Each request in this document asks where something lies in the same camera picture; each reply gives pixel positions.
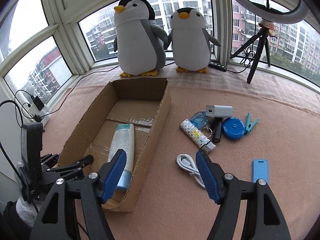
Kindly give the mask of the white gloved hand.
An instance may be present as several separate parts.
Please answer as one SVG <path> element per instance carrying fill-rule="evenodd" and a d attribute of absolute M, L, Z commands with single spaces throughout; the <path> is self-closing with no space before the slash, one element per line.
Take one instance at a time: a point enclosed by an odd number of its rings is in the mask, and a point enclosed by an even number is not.
<path fill-rule="evenodd" d="M 16 202 L 16 212 L 20 219 L 29 227 L 33 227 L 37 218 L 37 212 L 32 204 L 19 198 Z"/>

